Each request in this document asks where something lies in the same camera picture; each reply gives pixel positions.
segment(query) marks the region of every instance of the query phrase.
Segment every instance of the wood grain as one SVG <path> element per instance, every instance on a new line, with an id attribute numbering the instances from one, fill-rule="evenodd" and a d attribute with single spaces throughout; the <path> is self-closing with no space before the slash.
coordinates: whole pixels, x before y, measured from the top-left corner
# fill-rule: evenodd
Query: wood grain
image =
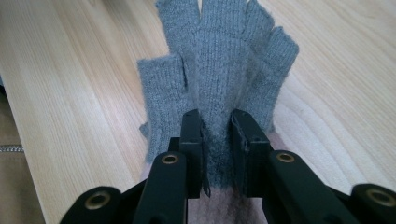
<path id="1" fill-rule="evenodd" d="M 396 190 L 396 3 L 261 1 L 300 45 L 276 129 L 327 184 Z M 136 184 L 147 143 L 135 61 L 166 54 L 154 1 L 0 1 L 0 74 L 48 223 Z"/>

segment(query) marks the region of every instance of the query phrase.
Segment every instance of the glove finger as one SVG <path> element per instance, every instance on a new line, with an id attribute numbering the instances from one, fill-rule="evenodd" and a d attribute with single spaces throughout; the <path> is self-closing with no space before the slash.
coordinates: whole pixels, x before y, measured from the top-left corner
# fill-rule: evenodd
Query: glove finger
<path id="1" fill-rule="evenodd" d="M 146 139 L 149 138 L 149 124 L 147 122 L 140 125 L 139 131 Z"/>
<path id="2" fill-rule="evenodd" d="M 290 36 L 285 34 L 283 28 L 274 28 L 263 55 L 264 62 L 273 71 L 269 74 L 277 77 L 285 77 L 293 65 L 298 52 L 298 45 Z"/>
<path id="3" fill-rule="evenodd" d="M 271 15 L 260 6 L 257 0 L 250 0 L 247 3 L 247 18 L 243 38 L 254 53 L 262 52 L 266 47 L 273 27 L 274 19 Z"/>
<path id="4" fill-rule="evenodd" d="M 237 39 L 224 41 L 212 35 L 213 41 L 198 43 L 197 104 L 203 121 L 215 135 L 223 135 L 231 111 L 246 87 L 248 49 Z"/>
<path id="5" fill-rule="evenodd" d="M 244 29 L 246 0 L 203 0 L 200 27 L 207 31 L 240 35 Z"/>
<path id="6" fill-rule="evenodd" d="M 196 0 L 159 0 L 156 4 L 169 49 L 177 53 L 192 38 L 200 12 Z"/>
<path id="7" fill-rule="evenodd" d="M 137 62 L 148 116 L 148 162 L 166 151 L 170 137 L 179 136 L 183 113 L 191 110 L 183 63 L 171 54 Z"/>
<path id="8" fill-rule="evenodd" d="M 260 58 L 256 58 L 258 75 L 240 108 L 250 113 L 266 133 L 273 130 L 276 99 L 298 52 L 297 44 L 281 27 L 276 27 L 271 33 L 266 51 Z"/>

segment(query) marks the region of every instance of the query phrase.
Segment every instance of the ribbed knit texture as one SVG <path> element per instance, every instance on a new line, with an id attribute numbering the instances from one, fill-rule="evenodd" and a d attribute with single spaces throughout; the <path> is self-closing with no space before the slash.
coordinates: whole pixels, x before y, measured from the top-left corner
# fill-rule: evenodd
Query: ribbed knit texture
<path id="1" fill-rule="evenodd" d="M 180 136 L 181 119 L 192 110 L 184 81 L 183 63 L 171 54 L 137 62 L 148 116 L 147 160 L 168 149 L 169 139 Z"/>
<path id="2" fill-rule="evenodd" d="M 179 132 L 187 108 L 198 108 L 212 197 L 189 200 L 189 222 L 263 223 L 260 200 L 233 189 L 228 124 L 232 110 L 240 108 L 263 130 L 272 130 L 276 98 L 298 46 L 281 27 L 274 28 L 256 0 L 203 0 L 201 15 L 196 0 L 160 0 L 156 6 L 172 55 L 139 63 L 148 113 L 140 128 L 149 140 L 147 166 Z"/>

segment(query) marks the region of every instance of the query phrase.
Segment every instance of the black plastic part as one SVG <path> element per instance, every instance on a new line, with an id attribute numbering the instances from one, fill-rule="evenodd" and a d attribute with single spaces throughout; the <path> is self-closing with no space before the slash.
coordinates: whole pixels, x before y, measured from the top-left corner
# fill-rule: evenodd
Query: black plastic part
<path id="1" fill-rule="evenodd" d="M 197 109 L 183 115 L 179 151 L 187 159 L 187 186 L 190 199 L 199 198 L 202 188 L 203 143 L 201 126 L 201 118 Z"/>
<path id="2" fill-rule="evenodd" d="M 109 201 L 101 207 L 92 206 L 89 209 L 90 205 L 100 204 L 103 201 L 104 198 L 101 195 L 107 195 Z M 120 199 L 121 193 L 117 189 L 111 187 L 90 189 L 76 199 L 76 202 L 64 215 L 61 224 L 114 223 L 113 217 L 119 207 Z"/>
<path id="3" fill-rule="evenodd" d="M 137 205 L 139 204 L 140 197 L 145 186 L 146 180 L 121 194 L 120 205 L 113 218 L 113 223 L 131 224 L 133 222 L 134 213 L 136 212 Z"/>
<path id="4" fill-rule="evenodd" d="M 183 154 L 170 151 L 157 156 L 133 223 L 186 223 L 186 174 L 187 163 Z"/>
<path id="5" fill-rule="evenodd" d="M 171 139 L 169 140 L 168 151 L 179 151 L 179 143 L 179 137 L 171 137 Z"/>
<path id="6" fill-rule="evenodd" d="M 270 141 L 254 118 L 245 111 L 235 109 L 231 122 L 236 186 L 247 197 L 263 197 L 269 182 L 265 164 L 273 151 Z"/>
<path id="7" fill-rule="evenodd" d="M 331 187 L 327 187 L 327 188 L 329 188 L 332 191 L 332 193 L 335 195 L 335 197 L 338 198 L 338 200 L 340 200 L 341 203 L 347 206 L 347 204 L 349 203 L 349 195 L 346 195 L 345 193 L 339 191 L 338 189 L 333 189 Z"/>
<path id="8" fill-rule="evenodd" d="M 271 182 L 264 189 L 262 198 L 262 211 L 268 224 L 290 224 L 290 216 Z"/>
<path id="9" fill-rule="evenodd" d="M 361 223 L 396 223 L 396 193 L 374 184 L 353 188 L 349 209 Z"/>
<path id="10" fill-rule="evenodd" d="M 0 86 L 0 93 L 7 97 L 6 89 L 4 89 L 4 86 Z"/>
<path id="11" fill-rule="evenodd" d="M 273 151 L 268 174 L 292 223 L 359 223 L 297 154 Z"/>

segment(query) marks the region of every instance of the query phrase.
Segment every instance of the gray knit glove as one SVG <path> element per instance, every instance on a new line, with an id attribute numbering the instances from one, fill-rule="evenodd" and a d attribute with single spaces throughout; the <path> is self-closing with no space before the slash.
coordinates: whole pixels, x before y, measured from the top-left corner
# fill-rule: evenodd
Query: gray knit glove
<path id="1" fill-rule="evenodd" d="M 201 17 L 195 0 L 161 0 L 157 8 L 169 49 L 183 58 L 189 93 L 206 125 L 209 180 L 229 186 L 231 111 L 247 110 L 268 130 L 298 48 L 281 28 L 273 30 L 273 19 L 255 0 L 204 0 Z"/>
<path id="2" fill-rule="evenodd" d="M 147 161 L 168 149 L 169 139 L 180 136 L 182 116 L 193 109 L 188 100 L 183 63 L 177 54 L 137 62 L 148 116 Z"/>

